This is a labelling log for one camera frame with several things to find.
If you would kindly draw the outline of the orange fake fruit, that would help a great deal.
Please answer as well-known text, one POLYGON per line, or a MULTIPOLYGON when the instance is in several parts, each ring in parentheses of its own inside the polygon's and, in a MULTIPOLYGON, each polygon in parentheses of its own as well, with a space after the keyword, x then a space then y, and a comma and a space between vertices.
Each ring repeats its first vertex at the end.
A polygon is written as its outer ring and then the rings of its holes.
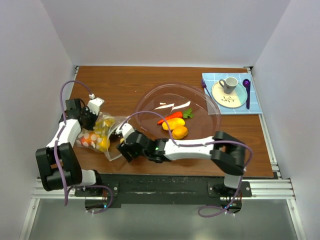
POLYGON ((100 137, 99 134, 97 133, 85 133, 81 138, 80 138, 80 143, 84 147, 96 147, 96 143, 98 142, 98 138, 100 137))

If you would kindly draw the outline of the clear zip top bag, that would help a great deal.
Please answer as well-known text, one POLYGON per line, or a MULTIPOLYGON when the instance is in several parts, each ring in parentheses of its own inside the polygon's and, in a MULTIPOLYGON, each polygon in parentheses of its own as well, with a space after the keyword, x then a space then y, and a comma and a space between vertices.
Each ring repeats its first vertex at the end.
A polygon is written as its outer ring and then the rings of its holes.
POLYGON ((109 137, 113 131, 116 131, 117 127, 120 124, 122 124, 126 118, 127 118, 126 116, 112 116, 108 113, 101 112, 98 115, 98 119, 95 123, 95 127, 93 128, 93 130, 86 130, 83 128, 82 131, 80 132, 80 134, 77 136, 77 138, 75 140, 75 144, 78 147, 90 149, 90 150, 95 151, 97 153, 104 154, 105 157, 110 162, 120 158, 122 155, 117 150, 117 146, 123 141, 123 138, 121 137, 115 141, 110 141, 109 137), (106 152, 101 152, 101 151, 97 150, 97 147, 93 148, 91 146, 90 147, 82 146, 80 143, 80 138, 85 133, 96 133, 96 134, 100 135, 100 137, 106 136, 110 142, 110 146, 109 146, 108 150, 106 152))

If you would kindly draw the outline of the dark fake plum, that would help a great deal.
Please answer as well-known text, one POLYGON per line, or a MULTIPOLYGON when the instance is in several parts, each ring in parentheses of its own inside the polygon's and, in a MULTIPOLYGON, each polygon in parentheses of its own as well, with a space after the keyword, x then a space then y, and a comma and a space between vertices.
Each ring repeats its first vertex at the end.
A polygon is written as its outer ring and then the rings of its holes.
POLYGON ((110 141, 116 141, 120 138, 121 138, 121 134, 117 134, 116 131, 113 131, 109 136, 110 141))

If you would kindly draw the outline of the yellow fake lemon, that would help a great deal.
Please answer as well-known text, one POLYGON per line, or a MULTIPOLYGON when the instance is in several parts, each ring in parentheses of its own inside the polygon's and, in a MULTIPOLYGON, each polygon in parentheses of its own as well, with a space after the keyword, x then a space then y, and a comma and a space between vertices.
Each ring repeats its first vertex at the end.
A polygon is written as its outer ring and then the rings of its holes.
POLYGON ((110 141, 106 136, 98 137, 96 149, 100 152, 106 152, 110 147, 110 141))

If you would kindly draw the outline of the fake orange carrot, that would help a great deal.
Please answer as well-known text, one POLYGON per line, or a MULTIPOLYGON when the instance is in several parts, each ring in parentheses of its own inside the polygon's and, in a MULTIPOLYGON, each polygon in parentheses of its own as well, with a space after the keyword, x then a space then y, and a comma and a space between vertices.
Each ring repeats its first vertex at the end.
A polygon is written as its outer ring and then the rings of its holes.
POLYGON ((165 120, 169 120, 169 119, 172 119, 172 118, 182 118, 182 119, 192 119, 194 117, 194 113, 192 111, 191 108, 185 110, 185 111, 176 111, 174 113, 172 113, 171 115, 168 115, 165 117, 165 120))

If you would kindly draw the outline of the yellow fake mango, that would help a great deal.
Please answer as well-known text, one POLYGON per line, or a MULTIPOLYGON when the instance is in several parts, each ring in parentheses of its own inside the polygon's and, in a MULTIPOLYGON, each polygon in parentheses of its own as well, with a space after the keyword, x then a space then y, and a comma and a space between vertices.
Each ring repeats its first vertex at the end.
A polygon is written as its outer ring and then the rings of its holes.
POLYGON ((183 118, 179 118, 179 117, 175 117, 175 118, 171 118, 168 119, 167 121, 164 121, 161 126, 162 129, 165 131, 170 130, 174 130, 175 128, 179 127, 179 126, 184 126, 185 120, 183 118))

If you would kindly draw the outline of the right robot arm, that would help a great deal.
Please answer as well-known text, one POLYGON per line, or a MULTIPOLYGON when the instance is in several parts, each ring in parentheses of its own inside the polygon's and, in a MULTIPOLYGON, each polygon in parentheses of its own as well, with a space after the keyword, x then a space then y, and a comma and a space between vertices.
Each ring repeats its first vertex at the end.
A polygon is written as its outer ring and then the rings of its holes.
POLYGON ((211 160, 224 172, 223 192, 233 197, 241 190, 247 146, 225 132, 192 140, 152 140, 133 128, 118 128, 115 133, 123 138, 117 149, 128 162, 140 156, 159 164, 182 159, 211 160))

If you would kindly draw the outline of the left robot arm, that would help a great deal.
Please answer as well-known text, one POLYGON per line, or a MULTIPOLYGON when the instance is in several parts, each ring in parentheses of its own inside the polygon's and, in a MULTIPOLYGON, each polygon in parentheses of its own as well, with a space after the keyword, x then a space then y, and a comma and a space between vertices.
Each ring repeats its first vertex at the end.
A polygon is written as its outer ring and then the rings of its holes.
POLYGON ((64 186, 86 186, 92 196, 104 190, 96 170, 81 169, 74 152, 76 138, 82 130, 92 130, 104 100, 97 97, 82 106, 79 98, 65 101, 65 110, 59 121, 58 131, 50 143, 35 152, 43 188, 46 191, 62 190, 64 186))

